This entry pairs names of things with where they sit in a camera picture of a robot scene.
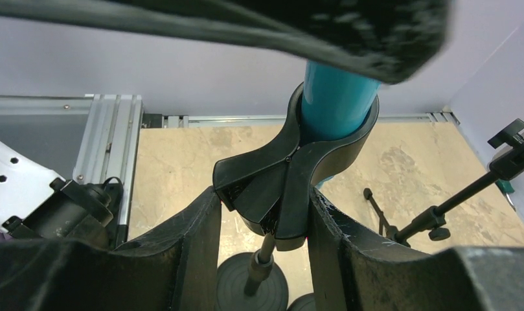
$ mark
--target metal panel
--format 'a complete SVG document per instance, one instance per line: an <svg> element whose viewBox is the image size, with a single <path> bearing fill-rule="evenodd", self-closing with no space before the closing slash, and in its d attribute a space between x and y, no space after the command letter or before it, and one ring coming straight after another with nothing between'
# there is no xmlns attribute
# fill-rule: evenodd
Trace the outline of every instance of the metal panel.
<svg viewBox="0 0 524 311"><path fill-rule="evenodd" d="M178 128L179 127L179 117L177 115L170 115L166 119L165 128Z"/></svg>
<svg viewBox="0 0 524 311"><path fill-rule="evenodd" d="M184 127L186 120L191 128L201 126L257 126L283 125L285 115L235 115L235 116L183 116ZM438 120L434 113L398 113L380 115L378 122L449 122L443 115Z"/></svg>
<svg viewBox="0 0 524 311"><path fill-rule="evenodd" d="M443 117L445 117L445 119L447 120L447 122L452 122L452 123L456 123L456 119L454 119L452 113L450 112L443 112Z"/></svg>
<svg viewBox="0 0 524 311"><path fill-rule="evenodd" d="M188 128L189 127L189 116L184 115L181 119L181 127L182 128Z"/></svg>
<svg viewBox="0 0 524 311"><path fill-rule="evenodd" d="M142 100L136 95L96 95L92 102L73 178L102 183L118 177L124 185L119 225L128 225Z"/></svg>
<svg viewBox="0 0 524 311"><path fill-rule="evenodd" d="M90 103L91 98L0 97L0 141L71 178Z"/></svg>

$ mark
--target black knob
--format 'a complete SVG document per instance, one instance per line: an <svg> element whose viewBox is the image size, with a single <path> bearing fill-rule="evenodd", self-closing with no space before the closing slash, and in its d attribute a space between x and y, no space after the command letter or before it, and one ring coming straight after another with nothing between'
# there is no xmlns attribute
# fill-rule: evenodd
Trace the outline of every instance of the black knob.
<svg viewBox="0 0 524 311"><path fill-rule="evenodd" d="M427 235L432 241L443 241L450 238L450 231L447 228L439 227L431 230Z"/></svg>
<svg viewBox="0 0 524 311"><path fill-rule="evenodd" d="M85 189L88 195L98 200L104 207L108 207L111 203L111 196L99 186L89 183L86 185Z"/></svg>
<svg viewBox="0 0 524 311"><path fill-rule="evenodd" d="M503 130L494 135L488 140L488 144L492 148L498 148L506 143L512 147L519 146L524 143L524 138L519 134L524 129L524 122L521 119L516 119L511 122Z"/></svg>
<svg viewBox="0 0 524 311"><path fill-rule="evenodd" d="M372 197L372 191L370 188L365 188L365 190L363 190L363 196L365 197L365 200L368 200Z"/></svg>

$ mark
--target tripod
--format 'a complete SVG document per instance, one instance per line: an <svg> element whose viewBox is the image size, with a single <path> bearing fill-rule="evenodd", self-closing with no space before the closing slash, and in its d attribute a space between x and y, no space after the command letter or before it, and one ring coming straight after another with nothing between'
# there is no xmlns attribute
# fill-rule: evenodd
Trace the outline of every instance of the tripod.
<svg viewBox="0 0 524 311"><path fill-rule="evenodd" d="M429 230L429 239L432 241L441 241L449 238L451 236L450 230L443 227L443 225L447 223L445 220L446 213L497 182L499 179L509 181L524 171L524 136L519 134L522 129L524 129L524 122L516 119L492 137L488 143L493 148L496 149L506 143L511 149L493 160L488 166L489 172L485 175L440 205L429 207L401 230L388 222L383 211L376 203L371 189L365 188L363 196L366 200L370 201L372 208L376 211L379 218L378 233L407 247L410 247L407 242L409 238L426 230Z"/></svg>

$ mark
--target teal tube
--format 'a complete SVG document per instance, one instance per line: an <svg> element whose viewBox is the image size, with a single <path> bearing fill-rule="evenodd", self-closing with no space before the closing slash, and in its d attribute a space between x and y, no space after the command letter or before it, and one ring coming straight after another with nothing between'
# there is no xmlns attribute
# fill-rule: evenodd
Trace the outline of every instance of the teal tube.
<svg viewBox="0 0 524 311"><path fill-rule="evenodd" d="M302 98L302 144L332 141L353 133L363 124L379 87L379 81L308 61Z"/></svg>

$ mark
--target black stand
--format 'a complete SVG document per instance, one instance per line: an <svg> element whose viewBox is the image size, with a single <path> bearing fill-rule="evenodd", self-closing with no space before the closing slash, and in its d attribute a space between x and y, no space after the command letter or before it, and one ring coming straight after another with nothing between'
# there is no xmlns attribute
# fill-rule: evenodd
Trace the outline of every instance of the black stand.
<svg viewBox="0 0 524 311"><path fill-rule="evenodd" d="M428 235L432 241L441 241L449 238L451 235L449 229L442 227L447 223L445 221L445 213L451 211L499 179L511 180L524 171L524 137L519 134L522 129L524 129L524 122L517 119L491 138L488 143L495 149L504 143L510 145L512 148L489 164L488 173L456 193L441 205L431 206L426 209L401 230L389 224L383 211L376 203L372 191L366 188L363 191L363 196L366 200L370 201L372 208L374 208L380 219L378 226L379 234L383 235L383 230L385 229L385 236L388 239L407 247L410 247L407 242L409 238L426 230L429 230Z"/></svg>
<svg viewBox="0 0 524 311"><path fill-rule="evenodd" d="M288 285L273 260L275 239L266 235L254 253L230 257L218 268L215 310L285 311Z"/></svg>

